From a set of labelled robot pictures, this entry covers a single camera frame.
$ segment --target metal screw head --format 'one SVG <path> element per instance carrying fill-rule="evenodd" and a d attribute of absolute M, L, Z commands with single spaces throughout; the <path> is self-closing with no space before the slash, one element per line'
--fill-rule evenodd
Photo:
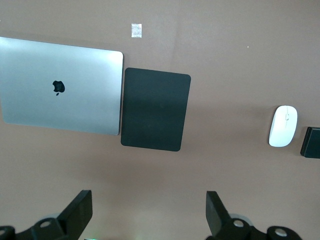
<path fill-rule="evenodd" d="M 43 223 L 40 224 L 40 228 L 45 228 L 48 227 L 51 223 L 49 221 L 44 221 Z"/>
<path fill-rule="evenodd" d="M 235 220 L 233 224 L 238 228 L 243 228 L 245 226 L 244 223 L 240 220 Z"/>
<path fill-rule="evenodd" d="M 278 236 L 280 237 L 286 237 L 287 236 L 287 233 L 285 230 L 281 229 L 281 228 L 277 228 L 275 230 L 275 234 L 277 234 Z"/>

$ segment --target computer mouse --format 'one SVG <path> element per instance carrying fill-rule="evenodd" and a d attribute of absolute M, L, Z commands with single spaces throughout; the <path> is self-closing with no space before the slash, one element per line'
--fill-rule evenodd
<path fill-rule="evenodd" d="M 298 113 L 293 106 L 280 106 L 276 109 L 269 135 L 273 147 L 287 146 L 295 135 Z"/>

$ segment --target laptop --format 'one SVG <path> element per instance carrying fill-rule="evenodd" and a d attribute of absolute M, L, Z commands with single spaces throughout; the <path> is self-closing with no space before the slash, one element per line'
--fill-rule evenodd
<path fill-rule="evenodd" d="M 8 124 L 118 135 L 122 75 L 119 51 L 0 37 Z"/>

